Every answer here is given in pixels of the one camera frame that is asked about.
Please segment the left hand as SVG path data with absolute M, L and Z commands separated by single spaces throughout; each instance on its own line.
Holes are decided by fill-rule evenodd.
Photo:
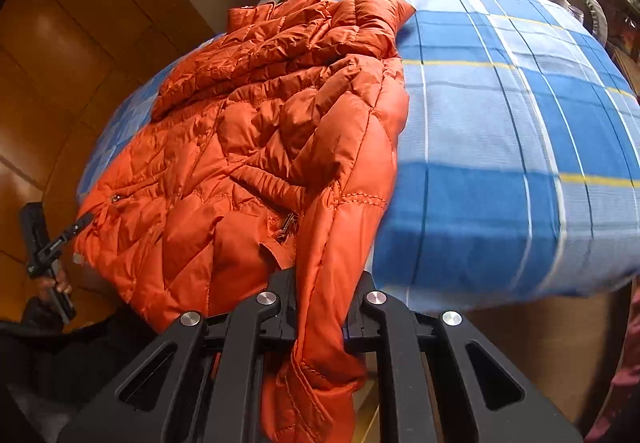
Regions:
M 67 293 L 70 295 L 73 291 L 72 284 L 70 284 L 70 278 L 66 271 L 60 267 L 55 277 L 42 275 L 35 278 L 32 281 L 35 285 L 38 298 L 44 303 L 50 303 L 50 289 L 54 289 L 58 293 Z

